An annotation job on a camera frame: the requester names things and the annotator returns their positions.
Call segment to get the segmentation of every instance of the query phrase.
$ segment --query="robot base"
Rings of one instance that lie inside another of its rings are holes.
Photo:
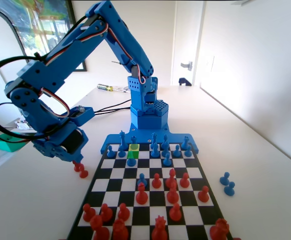
[[[151,143],[152,139],[152,133],[157,134],[157,142],[158,143],[163,143],[164,141],[164,135],[167,135],[167,140],[169,143],[174,144],[174,143],[182,143],[185,139],[185,136],[189,138],[189,143],[192,144],[193,146],[193,151],[198,154],[199,149],[195,143],[194,138],[191,136],[189,133],[171,133],[169,131],[168,124],[164,125],[163,128],[161,129],[138,129],[134,126],[133,123],[131,123],[130,126],[130,131],[125,134],[125,142],[127,144],[131,144],[131,137],[135,136],[136,137],[136,142],[138,144],[143,144],[143,143]],[[107,150],[107,145],[108,144],[121,144],[121,138],[119,134],[109,134],[101,148],[101,154],[103,154]]]

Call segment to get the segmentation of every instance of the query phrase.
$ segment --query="red chess piece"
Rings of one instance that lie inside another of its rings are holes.
[[[181,214],[181,211],[180,211],[180,205],[178,203],[175,203],[173,205],[173,207],[170,209],[169,216],[175,222],[177,222],[177,221],[179,221],[181,219],[182,214]]]
[[[159,179],[159,173],[154,174],[154,179],[152,180],[152,187],[158,189],[161,187],[161,180]]]
[[[93,240],[105,240],[109,239],[110,233],[109,229],[102,226],[102,217],[100,215],[95,215],[91,221],[90,226],[95,231],[95,235],[93,237]]]
[[[113,224],[113,240],[127,240],[128,237],[129,233],[124,221],[118,218]]]
[[[137,187],[138,194],[135,197],[135,200],[138,204],[145,204],[148,201],[148,194],[145,192],[145,185],[143,182],[140,182],[139,186]]]
[[[90,220],[96,215],[96,210],[90,207],[89,203],[83,205],[83,211],[83,220],[85,220],[86,222],[90,222]]]
[[[189,182],[188,178],[189,178],[189,174],[188,174],[187,172],[185,172],[185,173],[183,174],[183,177],[180,179],[180,186],[181,186],[181,187],[183,187],[183,188],[185,188],[185,189],[186,189],[187,187],[189,187],[190,182]]]
[[[209,188],[207,186],[203,186],[202,191],[199,191],[199,193],[197,194],[197,197],[201,202],[206,203],[207,201],[209,201],[208,191]]]
[[[152,240],[167,240],[166,220],[163,216],[157,216],[155,219],[155,227],[151,233]]]
[[[165,180],[165,185],[167,188],[170,189],[172,183],[175,183],[175,185],[177,185],[177,181],[175,180],[176,171],[174,168],[170,169],[169,175],[170,177],[167,180]]]
[[[130,211],[129,211],[129,209],[127,209],[126,204],[125,203],[121,203],[119,207],[120,207],[120,211],[117,214],[117,217],[119,219],[122,219],[123,221],[128,220],[128,218],[130,216]]]
[[[112,218],[113,211],[106,203],[102,204],[101,206],[101,217],[102,221],[105,223]]]
[[[170,191],[166,195],[166,198],[171,204],[175,204],[177,201],[179,201],[179,195],[176,190],[176,183],[172,184]]]
[[[229,224],[223,218],[215,222],[215,226],[210,228],[210,237],[212,240],[226,240],[229,232]]]
[[[80,178],[82,178],[82,179],[84,179],[84,178],[86,178],[87,176],[88,176],[88,171],[87,170],[85,170],[85,166],[83,165],[83,164],[81,164],[80,166],[79,166],[79,170],[81,171],[80,172]]]

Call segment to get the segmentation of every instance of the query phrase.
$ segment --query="white square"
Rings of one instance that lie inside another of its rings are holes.
[[[136,200],[136,197],[137,197],[137,194],[139,193],[139,191],[136,191],[135,193],[134,193],[134,204],[133,204],[133,206],[135,206],[135,207],[149,207],[150,206],[150,200],[149,200],[149,191],[144,191],[146,194],[147,194],[147,201],[146,201],[146,203],[145,204],[139,204],[139,203],[137,203],[137,200]]]
[[[119,151],[116,153],[115,159],[127,159],[128,157],[128,152],[125,151],[125,155],[123,157],[119,157]]]
[[[107,204],[108,207],[117,207],[119,196],[119,191],[107,191],[104,195],[102,204]]]
[[[203,225],[201,214],[197,206],[183,206],[183,215],[186,225]]]
[[[197,167],[187,167],[187,173],[189,174],[189,178],[191,179],[202,179],[201,172]]]
[[[140,179],[140,174],[144,174],[144,178],[148,179],[150,178],[150,169],[149,168],[138,168],[136,170],[136,178]]]
[[[175,168],[185,168],[186,167],[186,163],[185,163],[185,160],[183,158],[173,158],[172,162],[173,162],[173,166]]]
[[[105,192],[107,191],[109,179],[97,179],[93,184],[91,192]]]
[[[151,206],[150,207],[150,225],[155,226],[156,225],[156,218],[158,216],[163,216],[165,222],[165,225],[168,225],[167,221],[167,210],[165,206]]]
[[[98,215],[100,213],[101,207],[93,207],[95,210],[95,214]],[[78,227],[90,227],[90,222],[84,220],[84,211],[82,212],[81,218],[79,223],[77,224]]]
[[[159,158],[151,158],[150,159],[150,168],[162,168],[161,159]]]
[[[122,191],[135,191],[136,190],[136,179],[124,178],[122,180],[121,192]]]
[[[150,191],[162,191],[163,192],[165,190],[164,189],[164,184],[165,184],[164,180],[162,178],[159,178],[159,179],[161,181],[161,186],[159,188],[154,188],[152,186],[152,181],[154,180],[154,178],[150,178],[150,182],[149,182],[149,184],[150,184]]]
[[[131,240],[150,239],[150,226],[132,226]]]
[[[112,169],[114,167],[114,159],[104,159],[101,168],[102,169]]]
[[[149,151],[139,151],[139,159],[149,159],[150,152]]]
[[[134,214],[134,207],[133,206],[127,206],[126,208],[129,209],[130,215],[129,215],[129,218],[124,222],[124,225],[125,226],[131,226],[132,225],[132,216]],[[117,207],[116,214],[115,214],[115,219],[118,219],[119,211],[120,211],[120,207]]]
[[[174,204],[170,203],[168,201],[168,198],[167,198],[167,194],[168,194],[169,191],[164,191],[164,198],[165,198],[165,205],[166,206],[173,206]],[[179,194],[179,191],[176,191],[176,193],[179,195],[179,200],[177,201],[177,203],[181,206],[181,199],[180,199],[180,194]]]
[[[196,200],[198,206],[213,206],[214,205],[209,193],[207,193],[209,195],[209,200],[207,202],[202,202],[199,200],[199,197],[198,197],[199,191],[193,191],[193,193],[195,195],[195,200]]]
[[[135,165],[134,166],[129,166],[128,165],[128,161],[129,161],[129,159],[126,161],[126,163],[125,163],[125,167],[127,168],[127,169],[136,169],[137,167],[138,167],[138,159],[136,159],[135,160]]]
[[[189,186],[187,188],[184,188],[184,187],[182,187],[180,185],[180,180],[181,180],[181,178],[177,178],[176,179],[176,184],[177,184],[177,188],[178,188],[179,191],[193,191],[190,179],[188,179],[190,184],[189,184]]]
[[[181,151],[182,152],[182,156],[184,159],[194,159],[195,156],[194,156],[194,153],[192,152],[192,155],[191,156],[186,156],[185,155],[185,151]]]
[[[125,174],[124,168],[113,168],[110,179],[123,179]]]
[[[188,240],[187,227],[185,225],[169,225],[170,240]]]

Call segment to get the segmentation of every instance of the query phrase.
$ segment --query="white wall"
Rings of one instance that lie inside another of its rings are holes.
[[[291,0],[208,1],[198,70],[204,90],[291,156]]]

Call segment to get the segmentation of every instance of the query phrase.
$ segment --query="green container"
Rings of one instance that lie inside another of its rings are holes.
[[[21,138],[17,138],[14,136],[9,136],[7,134],[1,134],[0,138],[10,141],[10,142],[18,142],[22,140]],[[19,143],[10,143],[0,140],[0,150],[7,152],[15,152],[25,146],[28,142],[19,142]]]

